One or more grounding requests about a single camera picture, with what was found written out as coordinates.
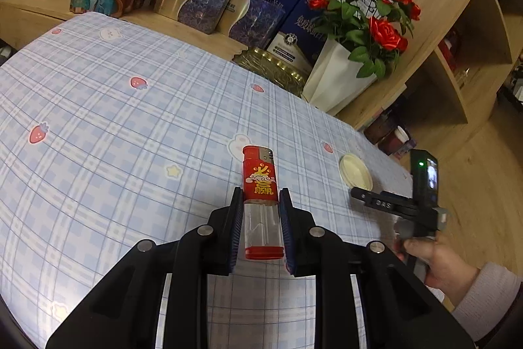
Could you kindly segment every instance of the round metal bolt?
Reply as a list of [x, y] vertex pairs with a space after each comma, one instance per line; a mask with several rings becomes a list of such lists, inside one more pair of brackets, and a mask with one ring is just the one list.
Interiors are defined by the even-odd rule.
[[370, 251], [374, 253], [382, 253], [385, 251], [385, 245], [381, 241], [373, 241], [370, 243]]
[[210, 236], [214, 229], [211, 225], [202, 225], [200, 228], [198, 228], [198, 234], [201, 236]]
[[150, 239], [143, 239], [138, 243], [138, 250], [141, 252], [148, 252], [153, 248], [153, 242]]
[[311, 229], [309, 229], [309, 234], [311, 234], [313, 237], [323, 237], [325, 235], [325, 230], [320, 226], [313, 226]]

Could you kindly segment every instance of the human hand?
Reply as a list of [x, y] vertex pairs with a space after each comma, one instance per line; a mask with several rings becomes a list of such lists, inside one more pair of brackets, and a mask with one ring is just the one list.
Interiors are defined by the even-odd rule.
[[412, 238], [404, 242], [396, 240], [393, 248], [401, 261], [405, 258], [402, 246], [404, 251], [429, 265], [425, 284], [443, 291], [454, 306], [463, 300], [480, 272], [467, 264], [440, 232], [436, 234], [436, 241], [426, 238]]

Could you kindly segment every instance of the red lighter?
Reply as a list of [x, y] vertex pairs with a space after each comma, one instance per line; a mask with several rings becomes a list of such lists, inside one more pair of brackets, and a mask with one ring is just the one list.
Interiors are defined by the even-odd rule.
[[243, 154], [245, 257], [281, 259], [283, 244], [273, 152], [247, 145]]

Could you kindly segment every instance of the person's arm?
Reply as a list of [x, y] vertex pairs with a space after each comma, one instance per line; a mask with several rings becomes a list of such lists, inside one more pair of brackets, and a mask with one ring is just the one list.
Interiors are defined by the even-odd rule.
[[456, 306], [453, 316], [480, 348], [489, 342], [488, 347], [512, 348], [508, 342], [516, 335], [523, 341], [520, 277], [493, 263], [481, 270], [468, 265], [439, 233], [435, 242], [409, 239], [403, 246], [407, 253], [428, 263], [425, 284], [447, 295]]

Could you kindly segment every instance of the gray sleeve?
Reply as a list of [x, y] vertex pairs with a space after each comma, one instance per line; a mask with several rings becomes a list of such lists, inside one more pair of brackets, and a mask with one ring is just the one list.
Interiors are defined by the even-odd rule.
[[474, 342], [501, 321], [517, 296], [521, 278], [503, 266], [487, 263], [452, 315]]

